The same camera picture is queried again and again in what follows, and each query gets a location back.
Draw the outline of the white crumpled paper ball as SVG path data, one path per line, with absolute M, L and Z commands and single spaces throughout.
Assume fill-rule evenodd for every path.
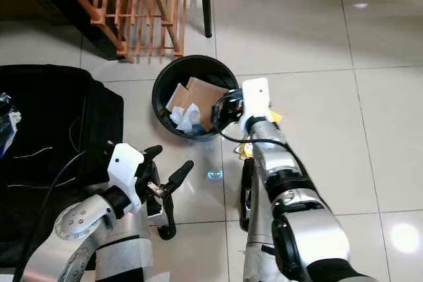
M 169 116 L 176 130 L 190 136 L 198 136 L 206 133 L 202 125 L 202 113 L 196 104 L 191 104 L 187 109 L 178 105 L 172 108 Z

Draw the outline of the yellow wrapper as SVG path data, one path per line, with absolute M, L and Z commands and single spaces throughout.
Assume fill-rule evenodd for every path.
M 283 119 L 282 115 L 271 110 L 272 123 L 278 125 L 282 119 Z M 252 146 L 247 143 L 239 144 L 238 146 L 235 147 L 235 149 L 233 149 L 233 152 L 236 153 L 236 155 L 238 155 L 238 158 L 241 160 L 253 158 Z

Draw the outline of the blue and white packet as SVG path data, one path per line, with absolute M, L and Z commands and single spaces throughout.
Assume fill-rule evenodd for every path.
M 17 124 L 21 120 L 21 114 L 12 103 L 11 97 L 6 92 L 0 94 L 0 157 L 3 157 L 13 143 L 17 133 Z

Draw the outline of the brown cardboard piece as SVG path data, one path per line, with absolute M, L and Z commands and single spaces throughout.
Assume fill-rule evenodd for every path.
M 211 132 L 213 130 L 213 105 L 227 91 L 229 90 L 226 88 L 220 88 L 214 84 L 191 77 L 186 84 L 177 84 L 170 100 L 166 103 L 166 109 L 171 114 L 171 110 L 175 105 L 187 109 L 191 104 L 196 104 L 200 108 L 200 122 L 206 132 Z

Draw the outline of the black fabric bag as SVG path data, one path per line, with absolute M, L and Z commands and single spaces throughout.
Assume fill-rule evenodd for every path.
M 124 101 L 78 67 L 3 65 L 0 91 L 21 114 L 0 158 L 0 268 L 44 242 L 61 210 L 108 180 L 109 142 L 123 140 Z

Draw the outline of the wooden slatted rack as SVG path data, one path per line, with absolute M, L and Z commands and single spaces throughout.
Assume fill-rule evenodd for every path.
M 49 0 L 109 61 L 185 54 L 188 0 Z

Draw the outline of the black round rubbish bin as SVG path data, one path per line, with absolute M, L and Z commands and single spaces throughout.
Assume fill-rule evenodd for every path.
M 188 84 L 188 80 L 203 80 L 226 91 L 239 88 L 235 74 L 225 64 L 207 55 L 187 55 L 170 62 L 158 74 L 151 93 L 151 106 L 157 121 L 173 135 L 198 142 L 211 140 L 217 134 L 206 132 L 190 135 L 176 129 L 176 124 L 169 119 L 170 112 L 165 109 L 178 84 Z

